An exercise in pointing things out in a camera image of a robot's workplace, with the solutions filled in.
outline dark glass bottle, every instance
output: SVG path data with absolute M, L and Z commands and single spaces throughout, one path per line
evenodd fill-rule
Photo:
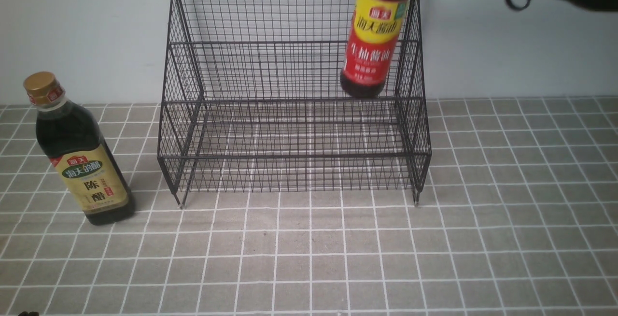
M 29 76 L 24 87 L 38 110 L 37 141 L 88 221 L 131 217 L 135 199 L 90 111 L 68 100 L 52 73 Z
M 357 0 L 341 87 L 354 98 L 375 98 L 386 84 L 410 0 Z

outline bottle cap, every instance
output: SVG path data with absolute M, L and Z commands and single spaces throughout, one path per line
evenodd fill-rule
M 24 81 L 24 88 L 33 105 L 49 105 L 64 94 L 64 89 L 51 72 L 37 72 Z

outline black wire shelf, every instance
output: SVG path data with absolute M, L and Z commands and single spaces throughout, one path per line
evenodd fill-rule
M 171 0 L 157 159 L 190 191 L 411 189 L 431 159 L 419 0 L 386 86 L 339 86 L 355 0 Z

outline metal wire rack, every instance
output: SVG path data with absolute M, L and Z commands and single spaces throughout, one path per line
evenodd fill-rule
M 171 0 L 157 158 L 179 205 L 190 191 L 369 188 L 418 203 L 431 159 L 419 0 L 372 100 L 338 82 L 354 1 Z

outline vinegar bottle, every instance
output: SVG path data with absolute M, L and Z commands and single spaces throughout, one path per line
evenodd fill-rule
M 375 98 L 386 76 L 410 0 L 356 0 L 341 87 L 354 98 Z
M 131 217 L 135 200 L 92 114 L 66 98 L 52 73 L 29 76 L 24 88 L 38 110 L 37 141 L 88 221 Z

